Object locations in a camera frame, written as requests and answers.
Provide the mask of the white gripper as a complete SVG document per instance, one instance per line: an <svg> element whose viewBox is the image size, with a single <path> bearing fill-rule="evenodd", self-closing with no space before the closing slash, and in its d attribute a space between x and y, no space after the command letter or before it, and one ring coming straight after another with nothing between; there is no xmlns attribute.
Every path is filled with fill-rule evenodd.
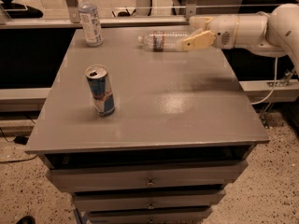
<svg viewBox="0 0 299 224"><path fill-rule="evenodd" d="M267 21L262 15L192 16L189 24L198 30L178 40L176 50L207 49L212 44L219 49L254 48L263 41Z"/></svg>

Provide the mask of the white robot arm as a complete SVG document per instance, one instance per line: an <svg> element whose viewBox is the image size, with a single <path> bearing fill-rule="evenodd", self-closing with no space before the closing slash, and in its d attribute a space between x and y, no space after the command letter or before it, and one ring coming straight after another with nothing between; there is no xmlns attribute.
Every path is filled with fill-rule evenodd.
<svg viewBox="0 0 299 224"><path fill-rule="evenodd" d="M175 43L178 51L206 49L246 49L264 57L287 55L299 73L299 6L284 4L271 14L225 14L192 16L194 31Z"/></svg>

